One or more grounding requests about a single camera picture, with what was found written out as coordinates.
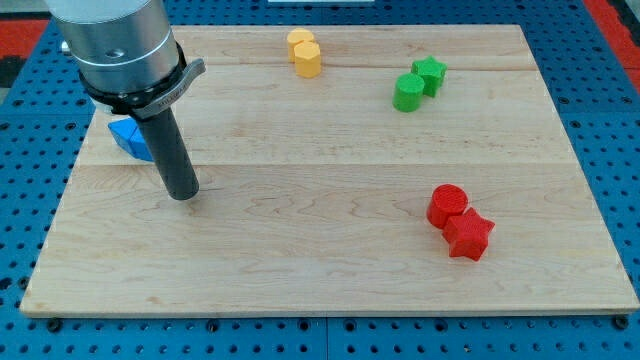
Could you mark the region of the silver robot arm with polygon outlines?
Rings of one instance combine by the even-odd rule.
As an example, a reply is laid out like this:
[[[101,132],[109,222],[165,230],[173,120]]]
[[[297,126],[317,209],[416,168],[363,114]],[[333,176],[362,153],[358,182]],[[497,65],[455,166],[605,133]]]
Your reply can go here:
[[[176,41],[161,0],[47,0],[80,72],[93,88],[133,93],[177,67]]]

